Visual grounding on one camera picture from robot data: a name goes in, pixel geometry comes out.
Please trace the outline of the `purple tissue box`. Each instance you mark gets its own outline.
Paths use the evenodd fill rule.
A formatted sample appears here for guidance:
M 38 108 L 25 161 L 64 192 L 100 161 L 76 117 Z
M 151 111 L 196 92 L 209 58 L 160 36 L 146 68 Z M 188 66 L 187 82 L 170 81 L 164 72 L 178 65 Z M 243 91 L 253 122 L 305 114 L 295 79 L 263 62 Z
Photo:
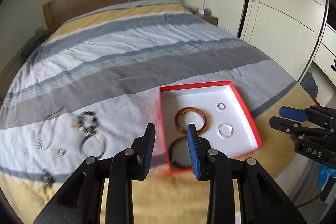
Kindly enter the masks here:
M 199 9 L 198 13 L 201 15 L 210 16 L 212 14 L 210 9 Z

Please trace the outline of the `silver metal bangle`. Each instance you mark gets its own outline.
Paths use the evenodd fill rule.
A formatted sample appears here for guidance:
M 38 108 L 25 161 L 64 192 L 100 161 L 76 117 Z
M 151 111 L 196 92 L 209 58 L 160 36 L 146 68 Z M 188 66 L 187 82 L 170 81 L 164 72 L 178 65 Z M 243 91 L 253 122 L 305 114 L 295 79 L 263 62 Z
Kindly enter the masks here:
M 106 150 L 106 139 L 99 133 L 88 133 L 79 145 L 80 155 L 83 159 L 94 156 L 101 159 Z

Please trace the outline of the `amber resin bangle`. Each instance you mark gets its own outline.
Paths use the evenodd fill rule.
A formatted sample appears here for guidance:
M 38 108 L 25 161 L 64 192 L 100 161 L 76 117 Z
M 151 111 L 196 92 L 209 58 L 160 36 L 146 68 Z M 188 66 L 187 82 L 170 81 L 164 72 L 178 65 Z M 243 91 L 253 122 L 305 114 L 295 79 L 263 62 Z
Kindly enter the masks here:
M 195 113 L 198 114 L 203 121 L 203 125 L 200 129 L 197 130 L 197 132 L 199 134 L 202 134 L 206 131 L 207 129 L 207 115 L 205 114 L 205 112 L 203 112 L 201 109 L 197 109 L 195 107 L 184 107 L 182 109 L 180 109 L 174 117 L 174 123 L 175 123 L 175 127 L 176 129 L 182 134 L 182 135 L 187 135 L 187 129 L 185 129 L 183 127 L 183 125 L 181 124 L 182 121 L 182 117 L 187 114 L 187 113 Z

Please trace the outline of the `dark folded clothes pile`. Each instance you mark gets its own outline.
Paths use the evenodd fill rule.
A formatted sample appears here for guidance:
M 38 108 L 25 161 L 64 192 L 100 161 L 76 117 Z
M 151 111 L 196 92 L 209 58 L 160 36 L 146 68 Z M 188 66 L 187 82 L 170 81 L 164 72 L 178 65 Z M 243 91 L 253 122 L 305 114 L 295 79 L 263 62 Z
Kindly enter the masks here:
M 37 49 L 42 43 L 44 43 L 49 37 L 50 33 L 48 31 L 42 31 L 29 39 L 29 41 L 22 48 L 22 56 L 28 58 L 34 50 Z

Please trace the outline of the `right wooden nightstand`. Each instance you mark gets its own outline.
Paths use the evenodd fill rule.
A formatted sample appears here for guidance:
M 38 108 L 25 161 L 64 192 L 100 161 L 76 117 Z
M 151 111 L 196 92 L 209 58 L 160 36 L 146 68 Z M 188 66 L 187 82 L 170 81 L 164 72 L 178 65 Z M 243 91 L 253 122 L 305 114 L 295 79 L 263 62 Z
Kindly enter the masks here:
M 196 16 L 202 18 L 203 20 L 205 20 L 206 22 L 217 26 L 218 25 L 218 18 L 216 16 L 213 15 L 202 15 L 202 14 L 196 14 Z

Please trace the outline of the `silver pendant charm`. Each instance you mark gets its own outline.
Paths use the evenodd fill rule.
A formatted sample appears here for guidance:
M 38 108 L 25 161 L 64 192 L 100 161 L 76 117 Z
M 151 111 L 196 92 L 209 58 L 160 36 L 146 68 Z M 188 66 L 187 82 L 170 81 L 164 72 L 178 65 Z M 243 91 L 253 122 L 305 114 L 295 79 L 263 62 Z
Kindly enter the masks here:
M 45 188 L 51 188 L 54 183 L 54 178 L 52 174 L 50 174 L 49 171 L 46 169 L 42 170 L 42 174 L 43 174 L 43 182 L 45 184 Z

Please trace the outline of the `red jewelry box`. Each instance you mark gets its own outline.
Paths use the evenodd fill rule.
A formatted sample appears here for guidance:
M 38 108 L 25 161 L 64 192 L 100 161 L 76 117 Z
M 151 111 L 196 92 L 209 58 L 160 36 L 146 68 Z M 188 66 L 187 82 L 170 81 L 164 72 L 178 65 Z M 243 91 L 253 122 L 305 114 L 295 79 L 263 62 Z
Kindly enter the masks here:
M 162 135 L 165 136 L 166 155 L 170 173 L 183 172 L 190 168 L 175 169 L 170 163 L 169 147 L 175 139 L 185 136 L 175 127 L 175 114 L 184 107 L 201 109 L 207 115 L 207 129 L 199 134 L 210 145 L 227 156 L 238 158 L 262 147 L 255 122 L 238 90 L 231 81 L 192 83 L 159 88 L 159 113 Z M 203 125 L 202 118 L 187 113 L 181 124 L 185 129 L 194 124 Z

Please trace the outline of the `dark brown bangle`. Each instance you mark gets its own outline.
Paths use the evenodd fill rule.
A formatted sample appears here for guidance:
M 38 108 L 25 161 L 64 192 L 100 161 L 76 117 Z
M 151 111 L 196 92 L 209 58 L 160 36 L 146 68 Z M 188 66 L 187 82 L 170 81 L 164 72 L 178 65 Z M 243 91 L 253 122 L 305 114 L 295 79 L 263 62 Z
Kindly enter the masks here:
M 189 148 L 187 138 L 179 137 L 171 143 L 169 147 L 170 163 L 175 169 L 183 169 L 191 167 Z

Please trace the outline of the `white wardrobe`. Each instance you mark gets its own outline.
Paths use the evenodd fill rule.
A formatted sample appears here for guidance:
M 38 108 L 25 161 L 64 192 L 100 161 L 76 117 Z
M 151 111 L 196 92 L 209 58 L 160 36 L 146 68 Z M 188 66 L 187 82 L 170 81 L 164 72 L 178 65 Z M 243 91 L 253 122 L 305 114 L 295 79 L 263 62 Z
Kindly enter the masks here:
M 220 28 L 254 45 L 299 80 L 317 47 L 327 0 L 205 0 L 205 6 Z

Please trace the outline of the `low wall cabinet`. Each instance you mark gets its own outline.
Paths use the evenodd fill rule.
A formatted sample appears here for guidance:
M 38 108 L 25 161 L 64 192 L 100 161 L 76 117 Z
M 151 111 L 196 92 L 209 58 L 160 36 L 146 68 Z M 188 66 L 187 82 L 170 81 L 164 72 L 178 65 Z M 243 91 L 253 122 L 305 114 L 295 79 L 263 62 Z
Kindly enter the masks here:
M 18 70 L 24 64 L 25 58 L 22 55 L 22 49 L 15 54 L 15 56 L 10 60 L 10 62 L 5 66 L 3 71 L 1 71 L 1 82 L 0 82 L 0 92 L 1 99 L 3 100 L 6 96 L 7 91 L 14 79 Z

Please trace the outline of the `striped duvet cover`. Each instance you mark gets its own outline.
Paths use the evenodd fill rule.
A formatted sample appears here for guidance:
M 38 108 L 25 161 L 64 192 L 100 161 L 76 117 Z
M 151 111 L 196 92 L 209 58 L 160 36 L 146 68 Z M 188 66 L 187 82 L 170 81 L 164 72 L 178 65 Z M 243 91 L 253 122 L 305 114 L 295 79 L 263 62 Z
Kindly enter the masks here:
M 150 178 L 136 184 L 138 223 L 202 223 L 205 184 L 170 173 L 159 113 L 162 86 L 231 81 L 260 134 L 255 157 L 286 193 L 303 161 L 290 137 L 271 129 L 282 105 L 309 98 L 265 53 L 190 13 L 176 0 L 106 7 L 64 23 L 18 70 L 1 106 L 1 190 L 23 223 L 32 223 L 83 161 L 76 117 L 93 111 L 106 139 L 104 158 L 157 129 Z M 45 188 L 42 170 L 54 183 Z

